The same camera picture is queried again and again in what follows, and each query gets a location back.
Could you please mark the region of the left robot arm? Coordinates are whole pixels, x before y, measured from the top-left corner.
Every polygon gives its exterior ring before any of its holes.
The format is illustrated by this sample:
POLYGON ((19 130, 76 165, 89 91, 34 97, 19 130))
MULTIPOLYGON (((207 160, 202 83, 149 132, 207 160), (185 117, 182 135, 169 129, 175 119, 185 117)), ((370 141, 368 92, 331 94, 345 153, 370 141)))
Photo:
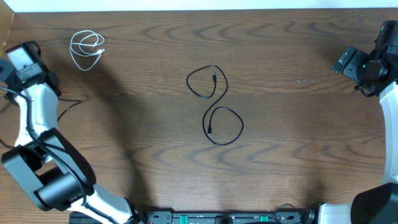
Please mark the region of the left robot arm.
POLYGON ((59 79, 41 59, 33 40, 6 51, 1 60, 5 98, 20 110, 19 135, 1 158, 3 166, 43 211, 87 216, 85 223, 145 223, 125 197, 97 184, 88 161, 58 130, 59 79))

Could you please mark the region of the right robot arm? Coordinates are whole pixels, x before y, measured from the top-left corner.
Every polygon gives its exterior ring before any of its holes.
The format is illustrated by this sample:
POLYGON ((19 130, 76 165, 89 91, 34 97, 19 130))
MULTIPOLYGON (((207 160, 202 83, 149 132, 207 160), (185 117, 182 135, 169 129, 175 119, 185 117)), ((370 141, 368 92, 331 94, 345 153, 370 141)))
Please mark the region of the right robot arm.
POLYGON ((317 224, 397 223, 397 21, 384 21, 370 53, 349 46, 332 70, 356 83, 365 97, 377 97, 385 128, 385 164, 381 184, 352 202, 322 203, 312 218, 317 224))

